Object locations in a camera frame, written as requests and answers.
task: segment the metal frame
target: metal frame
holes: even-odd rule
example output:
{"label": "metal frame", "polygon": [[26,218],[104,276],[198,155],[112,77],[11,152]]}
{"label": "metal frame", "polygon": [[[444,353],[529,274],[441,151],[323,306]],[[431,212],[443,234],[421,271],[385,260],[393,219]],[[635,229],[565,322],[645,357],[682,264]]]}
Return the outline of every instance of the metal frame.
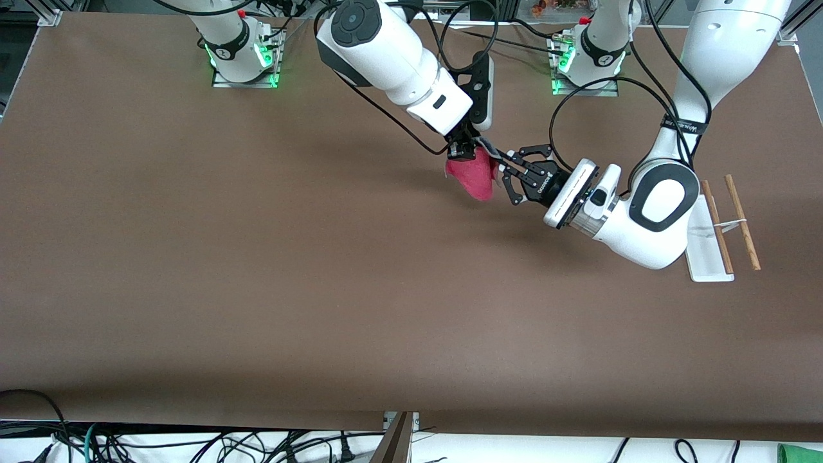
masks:
{"label": "metal frame", "polygon": [[823,9],[823,0],[806,0],[793,12],[786,16],[780,27],[780,39],[790,40],[791,37],[806,25],[820,10]]}
{"label": "metal frame", "polygon": [[88,0],[76,1],[74,8],[68,4],[70,0],[26,0],[31,10],[40,19],[37,26],[56,26],[60,22],[60,15],[63,12],[74,12],[85,10]]}
{"label": "metal frame", "polygon": [[654,12],[655,22],[660,24],[660,21],[663,20],[663,17],[666,16],[666,13],[668,13],[669,9],[672,8],[674,2],[675,0],[663,0],[663,3],[660,4],[660,8],[658,8],[658,10]]}

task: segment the green led light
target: green led light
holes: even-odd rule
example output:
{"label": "green led light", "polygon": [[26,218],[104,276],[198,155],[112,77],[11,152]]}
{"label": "green led light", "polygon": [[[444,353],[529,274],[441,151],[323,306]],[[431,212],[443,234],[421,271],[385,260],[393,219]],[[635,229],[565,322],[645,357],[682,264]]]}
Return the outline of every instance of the green led light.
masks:
{"label": "green led light", "polygon": [[573,46],[570,46],[569,51],[564,53],[563,56],[566,56],[567,54],[569,55],[567,57],[568,59],[562,59],[560,61],[560,71],[561,72],[568,72],[569,71],[569,67],[571,66],[571,62],[572,62],[572,60],[574,60],[574,56],[576,55],[576,53],[574,52],[574,47]]}
{"label": "green led light", "polygon": [[260,60],[260,65],[263,67],[267,67],[271,62],[271,58],[266,59],[266,57],[263,55],[263,51],[264,50],[260,47],[260,45],[254,44],[254,53],[257,54],[258,59]]}
{"label": "green led light", "polygon": [[208,62],[212,64],[212,67],[214,69],[217,69],[217,65],[214,62],[214,57],[212,56],[212,52],[211,52],[211,50],[208,49],[208,47],[206,47],[206,53],[208,54]]}

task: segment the cable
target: cable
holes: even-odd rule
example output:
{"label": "cable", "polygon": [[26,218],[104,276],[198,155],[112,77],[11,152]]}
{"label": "cable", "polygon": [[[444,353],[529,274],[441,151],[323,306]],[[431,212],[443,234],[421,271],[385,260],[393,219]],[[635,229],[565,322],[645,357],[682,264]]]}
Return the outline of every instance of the cable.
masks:
{"label": "cable", "polygon": [[[325,6],[325,7],[323,7],[323,9],[321,9],[321,10],[317,13],[317,16],[315,16],[315,17],[314,17],[314,36],[315,36],[315,37],[317,36],[317,32],[318,32],[318,30],[319,30],[319,22],[320,22],[320,18],[323,16],[323,14],[325,14],[326,12],[331,11],[331,10],[332,10],[332,9],[334,9],[334,8],[339,7],[341,4],[342,4],[342,2],[335,2],[335,3],[331,3],[331,4],[329,4],[329,5]],[[394,116],[393,116],[393,115],[391,115],[388,111],[386,111],[386,110],[385,110],[382,106],[380,106],[380,105],[378,105],[376,102],[374,102],[374,100],[372,100],[372,99],[371,99],[371,98],[369,98],[369,97],[368,97],[365,93],[363,93],[362,91],[360,91],[360,89],[359,89],[359,88],[355,87],[354,85],[351,85],[351,84],[350,84],[350,83],[349,83],[346,79],[344,79],[344,78],[343,78],[340,74],[337,74],[337,76],[338,76],[338,77],[340,77],[340,80],[342,80],[343,82],[345,82],[345,83],[346,83],[346,86],[347,86],[347,87],[351,88],[351,89],[352,89],[352,90],[353,90],[353,91],[354,91],[357,95],[360,95],[360,97],[361,97],[361,98],[363,98],[364,100],[368,101],[370,105],[372,105],[373,107],[377,108],[377,110],[379,110],[379,111],[380,111],[381,113],[383,113],[386,117],[388,117],[389,119],[391,119],[391,120],[392,120],[392,122],[394,122],[395,124],[397,124],[397,125],[398,125],[398,127],[400,127],[400,129],[402,129],[402,130],[403,130],[403,132],[406,132],[406,133],[409,135],[409,137],[412,137],[412,138],[414,139],[414,141],[416,141],[416,142],[417,142],[417,144],[419,144],[420,146],[422,146],[422,147],[423,147],[423,149],[425,149],[427,152],[429,152],[429,153],[434,154],[435,156],[437,156],[437,155],[439,155],[439,154],[443,154],[444,152],[446,152],[446,150],[448,150],[448,149],[449,149],[449,145],[448,145],[448,144],[446,144],[446,146],[442,147],[440,150],[435,150],[434,148],[429,147],[429,145],[425,144],[425,143],[423,142],[423,140],[421,140],[419,137],[417,137],[417,135],[415,135],[415,134],[414,134],[414,133],[413,133],[413,132],[412,132],[412,131],[408,128],[408,127],[406,127],[406,125],[405,125],[404,123],[400,122],[400,120],[399,120],[398,118],[394,117]]]}
{"label": "cable", "polygon": [[[57,415],[58,421],[60,422],[60,427],[63,429],[63,435],[65,436],[66,440],[71,439],[71,434],[69,434],[68,432],[68,426],[66,423],[66,419],[63,417],[63,412],[60,411],[60,408],[57,406],[57,404],[54,403],[54,400],[52,400],[51,397],[49,397],[43,392],[34,391],[32,389],[6,389],[5,391],[0,391],[0,398],[2,398],[5,395],[14,394],[34,395],[48,402],[49,406],[51,406],[52,410],[54,410],[54,413]],[[73,452],[71,451],[71,449],[69,449],[68,463],[72,463],[72,453]]]}
{"label": "cable", "polygon": [[375,108],[377,108],[377,109],[378,109],[381,113],[383,113],[386,117],[388,117],[388,118],[389,118],[389,119],[391,119],[391,120],[392,120],[395,124],[397,124],[397,125],[398,125],[398,127],[400,127],[401,129],[403,129],[403,131],[404,131],[404,132],[408,133],[409,137],[414,138],[414,141],[416,141],[416,142],[417,142],[417,144],[419,144],[420,146],[422,146],[422,147],[423,147],[423,149],[425,149],[427,152],[430,152],[431,154],[434,154],[435,156],[438,156],[438,155],[440,155],[440,154],[445,153],[445,152],[446,152],[446,150],[448,150],[448,149],[449,149],[449,145],[448,145],[448,144],[446,144],[446,146],[442,147],[440,150],[437,150],[437,151],[436,151],[434,148],[429,147],[429,145],[425,144],[425,143],[423,142],[423,140],[420,140],[420,138],[419,138],[419,137],[417,137],[417,135],[415,135],[415,134],[414,134],[414,133],[413,133],[413,132],[412,132],[412,131],[408,128],[408,127],[406,127],[406,125],[405,125],[405,124],[403,124],[402,122],[400,122],[400,120],[399,120],[398,118],[394,117],[394,116],[393,116],[393,115],[391,115],[388,111],[386,111],[386,110],[385,110],[382,106],[380,106],[380,105],[378,105],[377,103],[375,103],[375,102],[374,102],[374,100],[372,100],[372,99],[371,99],[371,98],[369,98],[369,97],[368,97],[365,93],[363,93],[362,91],[360,91],[360,89],[359,89],[359,88],[357,88],[357,87],[355,87],[355,86],[351,85],[349,82],[346,82],[346,79],[343,79],[343,77],[340,77],[340,79],[341,79],[341,80],[343,80],[343,81],[344,81],[344,82],[345,82],[345,83],[349,86],[349,88],[351,88],[353,91],[355,91],[355,93],[356,93],[357,95],[362,96],[362,97],[363,97],[363,99],[364,99],[364,100],[366,100],[366,101],[368,101],[370,105],[372,105],[372,106],[374,106]]}
{"label": "cable", "polygon": [[274,447],[272,453],[265,460],[263,460],[263,463],[271,463],[275,456],[291,448],[291,444],[308,433],[309,431],[289,431],[286,438],[277,444],[277,447]]}
{"label": "cable", "polygon": [[[443,51],[443,43],[446,40],[446,32],[449,30],[449,25],[452,23],[452,21],[454,21],[454,18],[456,17],[456,15],[462,9],[472,5],[473,3],[482,3],[483,5],[486,5],[489,8],[491,8],[492,12],[494,13],[494,16],[492,18],[495,22],[495,25],[491,30],[491,37],[489,38],[489,43],[486,44],[486,47],[483,49],[483,51],[481,51],[481,54],[479,56],[477,56],[477,58],[474,59],[472,61],[472,63],[469,64],[468,66],[464,66],[462,68],[455,68],[449,62],[449,59],[446,58],[446,54]],[[443,57],[443,64],[446,65],[446,68],[448,68],[449,71],[456,72],[456,73],[459,73],[459,74],[462,74],[462,73],[468,71],[469,69],[474,68],[475,66],[477,66],[480,63],[480,61],[482,61],[486,56],[488,56],[489,50],[491,50],[491,46],[495,44],[495,39],[497,38],[497,30],[499,28],[500,28],[500,14],[498,13],[497,7],[495,5],[493,5],[491,2],[489,2],[489,0],[466,0],[463,3],[460,3],[460,5],[458,5],[458,7],[454,9],[452,14],[449,15],[449,19],[446,20],[445,24],[443,24],[443,31],[440,32],[440,40],[437,44],[437,50],[439,51],[440,55]]]}
{"label": "cable", "polygon": [[[658,26],[657,20],[654,19],[654,14],[651,13],[652,6],[649,0],[644,0],[644,6],[646,7],[646,11],[649,12],[649,20],[652,23],[652,27],[654,28],[654,34],[657,35],[660,43],[663,45],[663,48],[666,49],[666,53],[669,55],[669,58],[677,65],[677,68],[680,69],[680,72],[683,72],[683,75],[689,79],[691,85],[695,87],[695,89],[700,93],[700,96],[703,96],[703,101],[706,104],[706,119],[705,123],[708,124],[709,121],[712,119],[712,101],[709,99],[709,95],[706,93],[706,90],[697,82],[695,76],[691,75],[686,66],[680,61],[680,59],[674,54],[672,51],[672,47],[669,46],[668,42],[666,41],[666,37],[663,36],[663,33],[660,31],[660,26]],[[697,153],[697,147],[700,145],[700,140],[703,138],[703,135],[698,135],[697,139],[695,140],[695,146],[691,149],[691,156],[694,157]]]}
{"label": "cable", "polygon": [[[691,452],[691,461],[688,461],[686,458],[683,457],[683,454],[680,453],[680,444],[686,444],[686,447],[689,447],[689,451]],[[698,463],[695,448],[692,447],[691,443],[686,439],[677,439],[674,442],[674,452],[677,454],[677,458],[680,458],[680,461],[682,461],[683,463]]]}
{"label": "cable", "polygon": [[513,22],[515,24],[520,24],[521,26],[528,29],[528,31],[531,32],[532,34],[534,34],[538,37],[542,37],[543,39],[550,39],[554,34],[559,34],[559,33],[563,32],[563,29],[560,29],[557,32],[552,32],[551,34],[544,34],[544,33],[540,32],[539,30],[535,29],[534,27],[532,27],[531,24],[529,24],[526,21],[524,21],[520,18],[517,18],[517,17],[514,17],[514,18],[510,19],[509,22]]}
{"label": "cable", "polygon": [[614,458],[611,459],[611,463],[617,463],[620,460],[620,456],[623,455],[623,449],[625,449],[625,445],[627,443],[629,443],[629,438],[624,437],[623,441],[620,443],[620,446],[617,448]]}
{"label": "cable", "polygon": [[[491,38],[490,35],[477,34],[476,32],[469,32],[468,30],[461,30],[460,32],[462,32],[463,34],[472,35],[472,36],[475,36],[475,37],[480,37],[482,39],[490,39]],[[557,54],[557,55],[562,55],[563,54],[563,52],[561,52],[560,50],[553,50],[553,49],[548,49],[546,47],[536,47],[534,45],[521,44],[519,42],[513,42],[511,40],[506,40],[506,39],[495,39],[495,42],[500,42],[501,44],[514,45],[515,47],[521,47],[521,48],[525,48],[525,49],[533,49],[533,50],[537,50],[537,51],[542,51],[543,53]]]}
{"label": "cable", "polygon": [[[383,436],[384,433],[354,433],[354,434],[347,434],[346,437],[366,437],[366,436]],[[296,455],[297,453],[310,449],[312,447],[316,447],[319,445],[323,445],[325,443],[331,441],[339,441],[342,439],[342,436],[334,436],[334,437],[327,437],[325,439],[317,438],[312,439],[307,442],[302,442],[299,446],[295,447],[293,453]],[[280,460],[277,460],[275,463],[282,463],[286,460],[286,456],[283,456]]]}
{"label": "cable", "polygon": [[[588,88],[588,87],[590,87],[590,86],[592,86],[592,85],[595,85],[595,84],[598,84],[598,83],[603,83],[603,82],[619,82],[619,81],[628,82],[628,83],[631,83],[631,84],[633,84],[633,85],[636,85],[637,87],[640,87],[640,88],[642,88],[642,89],[646,90],[646,91],[647,91],[647,92],[648,92],[651,96],[653,96],[653,97],[654,97],[654,99],[655,99],[655,100],[656,100],[656,101],[660,104],[660,106],[662,106],[662,107],[663,107],[663,109],[666,111],[666,114],[667,114],[667,115],[669,115],[669,117],[673,117],[672,110],[671,110],[671,109],[670,109],[670,108],[666,105],[666,102],[665,102],[665,101],[663,101],[663,99],[660,97],[660,95],[658,95],[657,93],[655,93],[655,92],[654,92],[654,90],[652,90],[652,89],[651,89],[649,86],[647,86],[646,84],[644,84],[644,83],[642,83],[642,82],[639,82],[639,81],[636,81],[635,79],[632,79],[632,78],[628,78],[628,77],[620,77],[620,76],[615,76],[615,77],[604,77],[604,78],[602,78],[602,79],[597,79],[597,80],[595,80],[595,81],[591,81],[591,82],[589,82],[589,83],[587,83],[587,84],[585,84],[585,85],[583,85],[583,86],[581,86],[581,87],[577,87],[577,88],[575,88],[573,91],[571,91],[568,95],[566,95],[566,96],[565,96],[565,98],[564,98],[564,99],[560,102],[560,104],[558,104],[558,105],[557,105],[557,107],[555,108],[554,113],[552,113],[552,115],[551,115],[551,121],[549,122],[549,145],[551,146],[551,149],[552,149],[552,151],[554,152],[554,156],[555,156],[555,158],[557,159],[557,161],[558,161],[558,162],[559,162],[559,163],[560,163],[560,164],[561,164],[561,165],[562,165],[562,166],[563,166],[563,167],[564,167],[567,171],[571,172],[571,171],[573,171],[574,169],[572,169],[572,168],[571,168],[571,166],[569,166],[569,164],[567,164],[567,163],[566,163],[566,161],[564,161],[564,160],[563,160],[563,158],[562,158],[562,157],[560,157],[560,154],[559,154],[559,153],[558,153],[558,151],[557,151],[557,146],[555,145],[555,137],[554,137],[554,127],[555,127],[555,121],[556,121],[556,119],[557,119],[557,114],[560,112],[560,108],[562,108],[562,107],[563,107],[563,105],[565,105],[565,103],[566,103],[566,102],[567,102],[567,101],[568,101],[568,100],[569,100],[572,96],[577,95],[579,92],[581,92],[581,91],[585,90],[586,88]],[[676,130],[677,130],[677,135],[678,135],[679,139],[683,142],[683,145],[684,145],[684,146],[687,146],[687,145],[686,145],[686,137],[683,135],[683,130],[682,130],[682,129],[680,128],[680,126],[679,126],[679,125],[677,125],[677,124],[675,124],[675,127],[676,127]],[[679,152],[679,154],[680,154],[680,160],[679,160],[679,162],[680,162],[681,164],[683,164],[683,165],[685,165],[685,166],[687,166],[687,167],[691,168],[691,167],[690,167],[690,165],[689,165],[688,159],[683,157],[683,152],[682,152],[682,150],[681,150],[680,143],[678,143],[678,144],[677,144],[677,151],[678,151],[678,152]]]}
{"label": "cable", "polygon": [[121,447],[128,447],[128,448],[167,448],[167,447],[185,447],[185,446],[198,446],[210,441],[193,441],[193,442],[173,442],[169,444],[155,444],[155,445],[142,445],[142,444],[130,444],[130,443],[122,443],[119,442]]}
{"label": "cable", "polygon": [[184,14],[184,15],[189,15],[189,16],[219,16],[219,15],[225,15],[226,13],[236,12],[240,8],[245,8],[248,5],[250,5],[252,2],[256,2],[257,0],[244,0],[242,3],[240,3],[238,5],[234,5],[233,7],[226,8],[225,10],[216,10],[216,11],[213,11],[213,12],[192,12],[192,11],[189,11],[189,10],[184,10],[183,8],[177,8],[173,5],[170,5],[166,2],[164,2],[163,0],[152,0],[152,1],[154,3],[157,3],[158,5],[169,8],[173,12]]}
{"label": "cable", "polygon": [[740,441],[734,442],[734,449],[732,450],[732,458],[730,463],[737,463],[737,453],[740,451]]}
{"label": "cable", "polygon": [[[630,5],[629,6],[629,28],[631,28],[631,22],[632,22],[631,15],[632,15],[632,6]],[[663,84],[660,83],[657,76],[654,75],[654,73],[651,71],[651,69],[649,69],[649,67],[646,65],[646,63],[643,61],[643,59],[640,57],[640,53],[637,51],[637,48],[635,48],[635,38],[634,38],[633,34],[631,34],[631,30],[630,30],[630,33],[629,33],[629,49],[631,50],[631,53],[635,56],[635,59],[637,60],[637,63],[643,69],[643,72],[645,72],[646,75],[649,76],[649,78],[652,80],[654,85],[663,94],[663,97],[668,102],[669,108],[671,108],[672,114],[675,117],[675,119],[673,119],[672,122],[675,123],[675,126],[677,126],[678,130],[682,131],[682,129],[677,125],[677,121],[680,119],[680,114],[677,112],[677,106],[674,104],[674,99],[669,94],[669,92],[666,90],[666,87],[664,87]],[[688,162],[689,162],[689,167],[692,170],[694,170],[695,169],[695,161],[693,159],[694,158],[694,149],[689,150],[689,145],[686,144],[685,137],[678,138],[678,140],[677,140],[677,152],[680,154],[681,159],[683,158],[683,151],[684,150],[686,151],[686,156],[687,156],[687,159],[688,159]]]}
{"label": "cable", "polygon": [[86,458],[86,463],[91,463],[91,455],[89,455],[89,445],[91,444],[91,436],[92,433],[95,431],[95,426],[97,423],[93,423],[89,426],[89,430],[86,431],[86,438],[83,439],[83,456]]}
{"label": "cable", "polygon": [[291,20],[292,20],[293,18],[294,18],[293,16],[289,16],[289,17],[286,19],[286,22],[284,22],[284,23],[283,23],[283,26],[280,26],[280,27],[276,28],[276,29],[275,29],[275,31],[274,31],[274,32],[272,32],[270,35],[266,35],[266,36],[264,36],[264,37],[263,37],[263,40],[269,40],[269,39],[271,39],[272,37],[274,37],[275,35],[280,34],[280,33],[281,33],[281,32],[283,32],[284,30],[286,30],[286,27],[289,25],[289,22],[291,22]]}
{"label": "cable", "polygon": [[232,439],[231,437],[228,437],[228,438],[227,438],[227,440],[228,440],[228,441],[230,441],[230,442],[233,442],[233,443],[234,443],[234,445],[233,445],[233,446],[227,446],[227,445],[226,445],[226,438],[221,439],[221,442],[223,442],[223,448],[221,448],[221,449],[220,449],[220,452],[221,452],[221,453],[220,453],[220,454],[218,455],[218,457],[217,457],[217,463],[224,463],[224,462],[226,461],[226,457],[227,457],[227,456],[228,456],[228,455],[229,455],[232,451],[234,451],[234,450],[239,451],[240,453],[244,453],[245,455],[249,456],[249,457],[252,459],[252,461],[255,461],[255,462],[256,462],[257,460],[255,460],[255,459],[254,459],[254,456],[253,456],[252,454],[248,453],[248,452],[247,452],[247,451],[245,451],[245,450],[242,450],[242,449],[239,449],[239,448],[238,448],[238,447],[240,447],[241,445],[243,445],[243,442],[248,441],[248,440],[249,440],[250,438],[252,438],[252,436],[254,436],[255,434],[257,434],[257,433],[250,433],[248,436],[243,437],[243,438],[242,438],[242,439],[240,439],[239,441],[235,441],[235,440],[234,440],[234,439]]}

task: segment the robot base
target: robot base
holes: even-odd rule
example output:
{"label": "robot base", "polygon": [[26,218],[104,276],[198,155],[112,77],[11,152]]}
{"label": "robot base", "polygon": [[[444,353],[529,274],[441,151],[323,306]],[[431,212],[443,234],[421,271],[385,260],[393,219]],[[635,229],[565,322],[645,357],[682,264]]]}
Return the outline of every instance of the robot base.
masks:
{"label": "robot base", "polygon": [[270,45],[274,45],[268,53],[272,65],[263,71],[256,79],[249,82],[227,81],[217,70],[212,74],[212,87],[215,88],[278,88],[280,86],[280,70],[283,62],[283,48],[286,43],[286,30],[272,38]]}
{"label": "robot base", "polygon": [[[564,45],[557,44],[552,39],[546,39],[546,46],[550,50],[559,50],[566,52],[567,49],[564,49]],[[562,72],[560,72],[559,67],[562,64],[563,57],[557,56],[555,54],[549,54],[549,68],[551,69],[551,94],[552,95],[569,95],[572,91],[577,89],[577,86],[569,80]],[[595,89],[584,89],[578,91],[576,95],[581,96],[618,96],[617,95],[617,82],[609,82],[603,88],[595,88]]]}

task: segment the black strap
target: black strap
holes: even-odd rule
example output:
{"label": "black strap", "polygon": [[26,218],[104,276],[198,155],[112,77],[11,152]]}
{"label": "black strap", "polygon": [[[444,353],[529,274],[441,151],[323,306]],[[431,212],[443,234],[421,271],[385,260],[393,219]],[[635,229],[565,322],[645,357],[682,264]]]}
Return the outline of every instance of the black strap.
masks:
{"label": "black strap", "polygon": [[[702,135],[706,132],[706,129],[709,127],[708,124],[704,122],[695,122],[694,120],[687,120],[687,119],[678,119],[677,125],[680,127],[680,130],[683,133],[688,133],[691,135]],[[669,115],[664,115],[663,120],[660,121],[660,127],[665,127],[666,129],[677,130],[674,126],[674,121]]]}
{"label": "black strap", "polygon": [[583,34],[580,35],[580,45],[588,56],[592,57],[594,65],[599,68],[605,68],[615,62],[616,59],[623,54],[625,45],[620,49],[614,51],[606,51],[595,46],[588,37],[588,27],[583,29]]}
{"label": "black strap", "polygon": [[249,23],[243,20],[240,20],[240,23],[243,24],[243,30],[240,32],[240,35],[238,35],[237,38],[231,42],[226,44],[213,44],[208,40],[203,40],[206,42],[208,49],[223,61],[231,61],[234,59],[237,52],[239,52],[249,42]]}

